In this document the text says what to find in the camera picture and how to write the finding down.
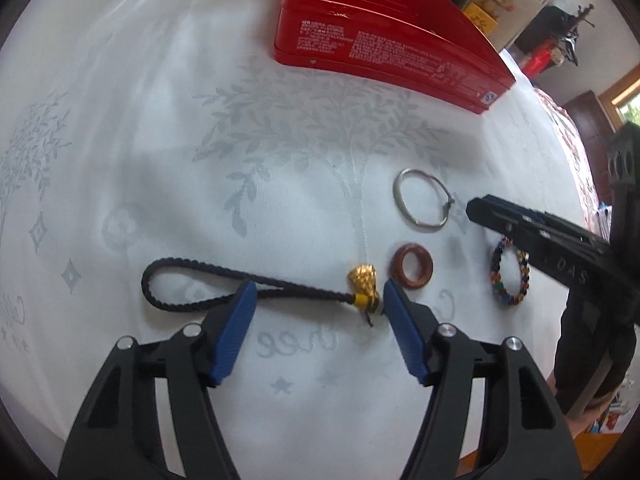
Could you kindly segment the black braided cord gold charm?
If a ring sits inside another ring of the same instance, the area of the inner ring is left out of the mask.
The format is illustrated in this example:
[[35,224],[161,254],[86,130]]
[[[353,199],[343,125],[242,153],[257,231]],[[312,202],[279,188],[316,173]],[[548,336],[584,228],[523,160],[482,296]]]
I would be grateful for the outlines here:
[[383,301],[376,287],[378,274],[374,266],[362,264],[349,271],[348,280],[352,290],[350,292],[336,292],[335,290],[311,287],[290,281],[280,280],[280,278],[268,278],[268,276],[250,274],[248,272],[216,266],[213,263],[201,262],[186,258],[160,258],[151,262],[142,273],[141,291],[142,296],[148,304],[165,312],[171,313],[194,313],[204,312],[210,309],[228,304],[232,296],[219,296],[187,302],[186,304],[168,304],[168,302],[157,299],[152,292],[152,281],[160,271],[183,270],[194,271],[196,273],[216,276],[216,278],[226,278],[238,282],[251,281],[257,285],[264,285],[266,288],[257,292],[258,300],[270,299],[305,299],[314,301],[333,301],[341,304],[348,304],[362,312],[367,319],[372,315],[382,315],[384,312]]

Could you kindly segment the wooden window frame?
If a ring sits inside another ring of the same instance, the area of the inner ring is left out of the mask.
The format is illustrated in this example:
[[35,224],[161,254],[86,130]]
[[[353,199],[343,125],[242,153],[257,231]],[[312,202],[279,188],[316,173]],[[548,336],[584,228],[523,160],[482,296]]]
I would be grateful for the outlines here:
[[624,124],[620,106],[630,101],[639,93],[640,65],[637,64],[622,78],[612,84],[608,90],[598,96],[608,121],[614,129]]

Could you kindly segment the white embroidered bedspread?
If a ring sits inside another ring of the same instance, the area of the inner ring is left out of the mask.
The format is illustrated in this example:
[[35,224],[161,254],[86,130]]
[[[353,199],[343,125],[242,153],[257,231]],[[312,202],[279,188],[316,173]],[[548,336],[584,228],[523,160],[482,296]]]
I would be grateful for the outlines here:
[[[534,273],[505,309],[496,234],[465,205],[494,194],[582,222],[570,166],[523,76],[474,115],[388,84],[272,56],[280,0],[32,0],[1,50],[1,395],[49,468],[124,335],[175,333],[140,278],[182,257],[334,290],[402,244],[435,273],[416,299],[552,370],[565,289]],[[405,168],[456,203],[438,231],[400,214]]]

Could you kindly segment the red tin box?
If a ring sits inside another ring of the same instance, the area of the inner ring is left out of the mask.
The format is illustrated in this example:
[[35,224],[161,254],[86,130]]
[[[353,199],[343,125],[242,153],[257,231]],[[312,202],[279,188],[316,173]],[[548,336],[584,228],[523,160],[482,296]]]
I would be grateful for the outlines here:
[[274,57],[396,84],[476,114],[515,82],[450,0],[282,0]]

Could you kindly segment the coat rack with clothes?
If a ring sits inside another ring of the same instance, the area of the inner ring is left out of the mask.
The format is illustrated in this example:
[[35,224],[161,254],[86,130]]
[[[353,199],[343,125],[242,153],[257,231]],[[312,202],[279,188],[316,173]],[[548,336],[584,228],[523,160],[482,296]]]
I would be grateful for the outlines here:
[[535,79],[553,66],[566,62],[577,66],[578,28],[582,23],[593,27],[588,20],[593,10],[592,3],[578,6],[574,14],[557,6],[544,6],[514,42],[523,55],[520,62],[523,74]]

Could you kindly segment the thin silver bangle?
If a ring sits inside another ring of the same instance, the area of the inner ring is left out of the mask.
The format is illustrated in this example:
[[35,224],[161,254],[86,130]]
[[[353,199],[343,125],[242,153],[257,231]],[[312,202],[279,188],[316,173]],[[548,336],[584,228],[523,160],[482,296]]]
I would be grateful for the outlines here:
[[[423,222],[418,218],[416,218],[411,213],[411,211],[409,210],[408,206],[405,203],[404,196],[402,196],[402,192],[401,192],[401,185],[408,178],[420,178],[423,180],[431,180],[437,186],[440,187],[442,192],[445,193],[446,202],[444,203],[444,206],[442,206],[442,218],[439,220],[439,222],[437,223]],[[438,177],[433,176],[432,174],[428,174],[427,172],[422,171],[420,169],[416,169],[416,168],[405,168],[398,172],[397,176],[393,180],[392,193],[393,193],[394,203],[398,208],[400,214],[404,217],[405,220],[407,220],[410,224],[412,224],[415,228],[417,228],[420,231],[434,232],[446,226],[450,217],[450,211],[454,206],[454,204],[456,203],[454,196],[449,192],[448,188],[446,188],[446,185],[444,185],[444,182],[442,182],[442,180],[440,180]]]

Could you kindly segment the dark wooden headboard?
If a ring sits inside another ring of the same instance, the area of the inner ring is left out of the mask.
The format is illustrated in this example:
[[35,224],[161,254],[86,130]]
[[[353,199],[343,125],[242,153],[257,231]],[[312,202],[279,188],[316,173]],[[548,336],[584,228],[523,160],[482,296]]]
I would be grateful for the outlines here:
[[615,132],[597,96],[589,90],[563,104],[572,118],[587,154],[599,200],[612,205],[608,184],[608,141]]

